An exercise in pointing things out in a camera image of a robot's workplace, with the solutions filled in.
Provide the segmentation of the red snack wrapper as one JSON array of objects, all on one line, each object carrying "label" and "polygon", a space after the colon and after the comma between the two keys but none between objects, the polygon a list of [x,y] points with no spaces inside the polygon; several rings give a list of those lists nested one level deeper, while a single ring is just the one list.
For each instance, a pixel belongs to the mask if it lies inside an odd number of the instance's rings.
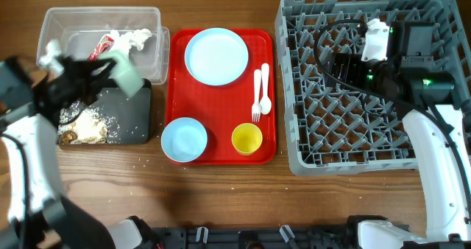
[{"label": "red snack wrapper", "polygon": [[113,43],[114,40],[109,35],[103,35],[94,50],[89,55],[88,60],[96,60],[98,56],[110,48]]}]

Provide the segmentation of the white plastic fork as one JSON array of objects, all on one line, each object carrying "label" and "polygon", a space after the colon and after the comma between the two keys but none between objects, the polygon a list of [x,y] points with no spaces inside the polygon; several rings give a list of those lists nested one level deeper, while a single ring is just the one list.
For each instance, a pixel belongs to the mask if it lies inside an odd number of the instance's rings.
[{"label": "white plastic fork", "polygon": [[261,117],[260,91],[261,91],[261,70],[254,70],[253,74],[254,102],[252,104],[252,121],[259,122]]}]

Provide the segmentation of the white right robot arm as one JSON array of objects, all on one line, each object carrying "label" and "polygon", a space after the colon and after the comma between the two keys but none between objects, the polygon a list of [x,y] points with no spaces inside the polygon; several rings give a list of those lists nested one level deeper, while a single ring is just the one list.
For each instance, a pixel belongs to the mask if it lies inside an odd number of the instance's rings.
[{"label": "white right robot arm", "polygon": [[356,226],[360,248],[468,248],[470,160],[455,77],[436,70],[433,25],[356,21],[359,55],[335,54],[325,75],[334,83],[393,102],[412,144],[425,197],[425,236],[388,220]]}]

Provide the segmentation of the light blue bowl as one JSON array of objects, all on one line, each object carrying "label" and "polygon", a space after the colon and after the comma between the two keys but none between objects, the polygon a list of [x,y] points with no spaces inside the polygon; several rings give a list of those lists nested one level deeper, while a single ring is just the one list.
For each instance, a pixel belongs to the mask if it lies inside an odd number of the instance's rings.
[{"label": "light blue bowl", "polygon": [[168,123],[161,135],[164,154],[177,163],[196,160],[205,151],[208,133],[197,120],[182,117]]}]

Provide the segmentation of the white tissue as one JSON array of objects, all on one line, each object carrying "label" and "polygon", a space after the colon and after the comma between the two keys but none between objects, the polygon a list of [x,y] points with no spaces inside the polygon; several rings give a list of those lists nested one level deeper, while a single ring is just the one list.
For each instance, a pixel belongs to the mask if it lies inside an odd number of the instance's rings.
[{"label": "white tissue", "polygon": [[141,51],[145,42],[152,37],[152,33],[148,29],[137,29],[121,35],[117,30],[112,30],[110,37],[113,39],[110,51],[116,50],[123,55],[128,55],[132,47]]}]

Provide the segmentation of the yellow plastic cup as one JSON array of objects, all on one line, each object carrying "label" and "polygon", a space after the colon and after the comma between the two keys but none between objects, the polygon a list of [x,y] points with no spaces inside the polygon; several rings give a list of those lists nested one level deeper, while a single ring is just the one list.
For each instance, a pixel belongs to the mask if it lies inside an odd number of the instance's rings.
[{"label": "yellow plastic cup", "polygon": [[255,124],[243,123],[233,130],[231,142],[239,154],[251,155],[261,147],[263,134]]}]

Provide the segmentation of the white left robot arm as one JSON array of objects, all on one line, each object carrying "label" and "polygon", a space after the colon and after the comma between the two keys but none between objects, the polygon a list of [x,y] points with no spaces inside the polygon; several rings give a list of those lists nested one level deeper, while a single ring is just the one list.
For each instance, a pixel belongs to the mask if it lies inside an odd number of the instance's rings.
[{"label": "white left robot arm", "polygon": [[1,140],[10,165],[9,227],[1,232],[2,248],[36,248],[55,231],[59,248],[150,248],[158,243],[136,216],[105,226],[70,201],[56,157],[60,112],[76,101],[90,105],[109,77],[128,96],[143,80],[120,52],[97,60],[59,56],[61,74],[38,83],[19,57],[1,62]]}]

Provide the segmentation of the light blue plate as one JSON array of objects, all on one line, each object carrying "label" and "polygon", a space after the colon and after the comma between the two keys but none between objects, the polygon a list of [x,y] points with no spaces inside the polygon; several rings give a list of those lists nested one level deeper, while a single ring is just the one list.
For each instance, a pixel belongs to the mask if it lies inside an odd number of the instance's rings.
[{"label": "light blue plate", "polygon": [[242,37],[232,30],[204,29],[188,42],[184,62],[196,81],[210,86],[227,85],[246,70],[249,51]]}]

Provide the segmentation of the food scraps and rice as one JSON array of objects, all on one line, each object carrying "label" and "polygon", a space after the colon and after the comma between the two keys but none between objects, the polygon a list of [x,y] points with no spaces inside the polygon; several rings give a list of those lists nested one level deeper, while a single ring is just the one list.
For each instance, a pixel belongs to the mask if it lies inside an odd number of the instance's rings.
[{"label": "food scraps and rice", "polygon": [[58,144],[106,144],[118,137],[121,126],[114,113],[106,113],[104,105],[85,106],[73,103],[60,112]]}]

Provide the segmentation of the white plastic spoon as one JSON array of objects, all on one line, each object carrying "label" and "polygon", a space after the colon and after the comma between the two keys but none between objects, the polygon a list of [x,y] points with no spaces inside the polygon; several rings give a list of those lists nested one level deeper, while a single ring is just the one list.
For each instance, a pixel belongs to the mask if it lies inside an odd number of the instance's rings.
[{"label": "white plastic spoon", "polygon": [[268,63],[261,66],[262,98],[260,100],[261,113],[267,115],[272,109],[272,101],[268,95],[270,67]]}]

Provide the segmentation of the green bowl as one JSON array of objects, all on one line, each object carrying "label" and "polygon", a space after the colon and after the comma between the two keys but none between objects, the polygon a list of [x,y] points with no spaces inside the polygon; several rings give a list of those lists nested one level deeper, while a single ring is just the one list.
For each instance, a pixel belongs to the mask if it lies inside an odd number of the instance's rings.
[{"label": "green bowl", "polygon": [[144,85],[144,80],[130,62],[128,56],[120,50],[113,50],[98,56],[98,60],[105,59],[112,59],[116,62],[111,69],[110,77],[116,82],[117,86],[128,98],[135,96]]}]

